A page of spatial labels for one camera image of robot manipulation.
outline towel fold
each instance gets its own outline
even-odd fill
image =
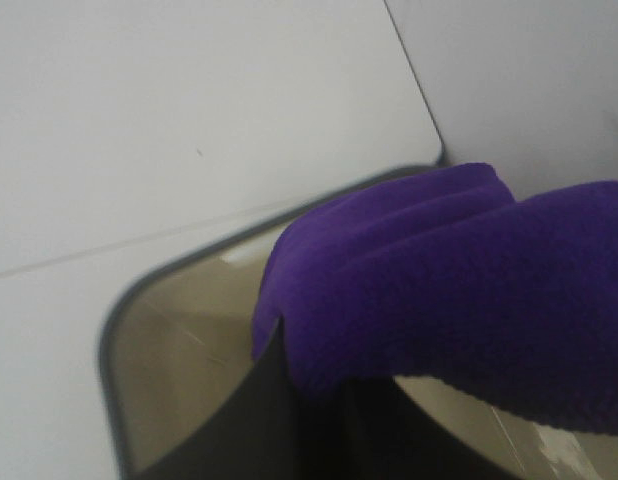
[[[618,182],[516,202],[467,164],[337,198],[281,235],[254,356],[294,384],[432,375],[529,420],[618,434]]]

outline textured fabric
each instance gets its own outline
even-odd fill
[[[307,396],[433,375],[530,420],[618,434],[618,182],[515,202],[469,164],[340,197],[278,240],[254,356],[280,317]]]

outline purple fabric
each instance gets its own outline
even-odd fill
[[[433,375],[530,420],[618,434],[618,182],[515,202],[470,164],[340,197],[277,242],[254,356],[280,317],[310,397]]]

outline purple microfiber towel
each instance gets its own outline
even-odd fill
[[[254,356],[278,318],[309,397],[432,375],[529,420],[618,434],[618,182],[515,202],[469,164],[337,198],[276,243]]]

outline purple cloth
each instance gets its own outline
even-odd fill
[[[618,182],[515,202],[469,164],[333,200],[280,237],[253,320],[293,382],[433,375],[540,423],[618,434]]]

